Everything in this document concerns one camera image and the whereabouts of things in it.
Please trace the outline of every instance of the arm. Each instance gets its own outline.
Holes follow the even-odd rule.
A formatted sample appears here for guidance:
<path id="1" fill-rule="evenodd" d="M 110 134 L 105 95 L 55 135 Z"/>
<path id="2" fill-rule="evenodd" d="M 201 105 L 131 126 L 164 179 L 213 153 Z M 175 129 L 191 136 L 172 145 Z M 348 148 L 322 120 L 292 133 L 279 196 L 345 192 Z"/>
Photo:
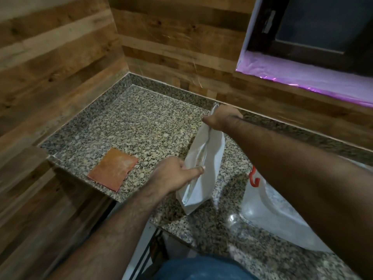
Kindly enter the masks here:
<path id="1" fill-rule="evenodd" d="M 346 159 L 245 122 L 219 106 L 203 122 L 232 137 L 315 233 L 362 277 L 373 277 L 373 174 Z"/>
<path id="2" fill-rule="evenodd" d="M 50 277 L 56 279 L 122 279 L 153 209 L 169 193 L 200 176 L 174 156 L 159 162 L 148 182 L 107 220 Z"/>

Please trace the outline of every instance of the blue clothing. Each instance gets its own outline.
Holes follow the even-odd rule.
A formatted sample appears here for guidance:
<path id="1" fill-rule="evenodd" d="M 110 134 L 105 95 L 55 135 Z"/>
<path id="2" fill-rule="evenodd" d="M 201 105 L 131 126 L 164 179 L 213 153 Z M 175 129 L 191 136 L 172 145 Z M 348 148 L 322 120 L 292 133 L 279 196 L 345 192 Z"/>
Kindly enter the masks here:
<path id="1" fill-rule="evenodd" d="M 258 280 L 238 262 L 219 256 L 172 259 L 162 264 L 152 280 L 235 279 Z"/>

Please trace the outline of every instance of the dark window frame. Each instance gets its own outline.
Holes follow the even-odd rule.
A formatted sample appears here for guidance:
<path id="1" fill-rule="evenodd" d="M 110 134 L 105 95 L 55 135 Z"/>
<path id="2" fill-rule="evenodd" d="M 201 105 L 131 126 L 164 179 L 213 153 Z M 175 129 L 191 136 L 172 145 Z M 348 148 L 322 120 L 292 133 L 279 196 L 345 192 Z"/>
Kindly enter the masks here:
<path id="1" fill-rule="evenodd" d="M 292 45 L 275 40 L 290 0 L 263 0 L 247 47 L 249 51 L 334 70 L 373 76 L 373 18 L 344 53 Z M 276 13 L 270 20 L 272 11 Z M 268 22 L 272 22 L 268 33 Z"/>

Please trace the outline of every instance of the white plastic bag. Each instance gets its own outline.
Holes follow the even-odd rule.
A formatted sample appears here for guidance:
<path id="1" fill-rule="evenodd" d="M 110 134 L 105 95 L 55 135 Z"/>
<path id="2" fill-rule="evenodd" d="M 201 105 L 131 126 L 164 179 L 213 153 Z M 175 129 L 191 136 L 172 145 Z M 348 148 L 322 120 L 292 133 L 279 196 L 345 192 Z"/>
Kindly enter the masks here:
<path id="1" fill-rule="evenodd" d="M 255 167 L 249 174 L 241 210 L 247 220 L 284 240 L 304 249 L 332 252 Z"/>
<path id="2" fill-rule="evenodd" d="M 215 105 L 212 108 L 210 115 L 217 107 L 218 105 Z M 224 147 L 224 134 L 202 123 L 184 163 L 187 169 L 204 165 L 205 171 L 199 178 L 176 192 L 176 198 L 187 215 L 211 197 L 219 174 Z"/>

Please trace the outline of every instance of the wooden wall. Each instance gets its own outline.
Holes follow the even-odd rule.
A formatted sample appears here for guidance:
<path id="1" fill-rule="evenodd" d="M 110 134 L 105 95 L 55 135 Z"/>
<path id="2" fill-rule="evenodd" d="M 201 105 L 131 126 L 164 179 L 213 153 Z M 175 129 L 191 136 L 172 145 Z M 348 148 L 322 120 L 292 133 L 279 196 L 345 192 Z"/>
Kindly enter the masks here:
<path id="1" fill-rule="evenodd" d="M 0 279 L 40 279 L 111 199 L 35 147 L 128 72 L 107 0 L 0 0 Z"/>
<path id="2" fill-rule="evenodd" d="M 255 0 L 109 0 L 131 72 L 373 150 L 373 109 L 235 72 Z"/>

